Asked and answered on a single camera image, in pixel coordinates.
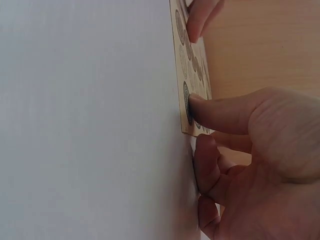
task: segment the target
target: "cardboard card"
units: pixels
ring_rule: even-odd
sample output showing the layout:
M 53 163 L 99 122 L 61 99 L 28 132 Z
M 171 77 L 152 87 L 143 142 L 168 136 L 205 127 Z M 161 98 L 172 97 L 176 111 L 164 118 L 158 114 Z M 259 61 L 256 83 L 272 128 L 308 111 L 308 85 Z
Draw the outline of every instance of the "cardboard card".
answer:
M 170 0 L 176 76 L 180 106 L 181 130 L 198 136 L 213 131 L 198 124 L 189 111 L 189 95 L 196 93 L 212 99 L 204 40 L 190 43 L 187 33 L 188 11 L 184 0 Z

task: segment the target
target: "hand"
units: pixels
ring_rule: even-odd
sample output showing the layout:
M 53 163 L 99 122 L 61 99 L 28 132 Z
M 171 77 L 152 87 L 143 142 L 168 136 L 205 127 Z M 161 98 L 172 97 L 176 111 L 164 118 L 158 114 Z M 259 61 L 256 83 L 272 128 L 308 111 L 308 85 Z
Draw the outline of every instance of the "hand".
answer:
M 194 172 L 199 226 L 211 240 L 320 239 L 320 100 L 266 88 L 223 100 L 189 99 L 201 125 Z M 251 154 L 235 165 L 217 145 Z M 225 206 L 220 218 L 215 203 Z
M 190 42 L 198 41 L 224 4 L 225 0 L 193 0 L 188 8 L 189 19 L 186 27 Z

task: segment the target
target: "silver coin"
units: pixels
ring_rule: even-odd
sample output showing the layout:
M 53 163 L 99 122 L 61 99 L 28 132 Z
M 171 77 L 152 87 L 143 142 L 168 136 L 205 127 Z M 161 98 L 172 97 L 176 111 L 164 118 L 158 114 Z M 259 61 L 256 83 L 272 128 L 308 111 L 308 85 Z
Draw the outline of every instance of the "silver coin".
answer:
M 195 125 L 196 125 L 197 129 L 199 129 L 199 130 L 201 129 L 201 125 L 199 123 L 197 123 L 196 121 L 195 121 Z
M 184 30 L 184 27 L 182 24 L 180 13 L 177 9 L 175 10 L 175 23 L 176 23 L 176 28 L 178 30 L 180 42 L 184 46 L 185 45 L 185 30 Z
M 186 55 L 188 56 L 188 59 L 190 61 L 192 57 L 192 47 L 190 44 L 187 30 L 184 30 L 184 42 L 185 42 Z
M 197 57 L 195 56 L 194 52 L 191 53 L 191 62 L 194 72 L 197 71 Z
M 192 91 L 194 91 L 195 90 L 195 82 L 194 82 L 193 75 L 192 75 L 192 66 L 189 61 L 188 61 L 188 75 L 189 75 L 189 79 L 190 79 L 190 83 L 191 83 L 191 89 L 192 89 Z
M 196 94 L 200 94 L 200 86 L 199 86 L 199 81 L 197 78 L 197 75 L 194 73 L 193 74 L 193 83 L 194 83 L 194 89 Z
M 185 111 L 186 111 L 186 117 L 188 118 L 188 123 L 190 126 L 192 126 L 193 118 L 190 113 L 189 109 L 189 89 L 186 81 L 183 82 L 183 96 L 184 96 L 184 105 L 185 105 Z
M 186 56 L 185 56 L 185 50 L 181 44 L 179 45 L 179 55 L 180 55 L 180 62 L 181 62 L 183 76 L 184 76 L 184 79 L 187 79 L 187 77 L 188 77 L 187 61 L 186 61 Z

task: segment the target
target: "wooden surface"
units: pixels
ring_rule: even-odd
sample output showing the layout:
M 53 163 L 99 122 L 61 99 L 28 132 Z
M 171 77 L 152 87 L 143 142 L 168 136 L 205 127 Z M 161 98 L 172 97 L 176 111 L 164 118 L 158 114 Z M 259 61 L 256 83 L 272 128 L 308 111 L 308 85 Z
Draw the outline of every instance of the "wooden surface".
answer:
M 267 86 L 320 96 L 319 0 L 228 0 L 205 35 L 205 47 L 213 98 Z

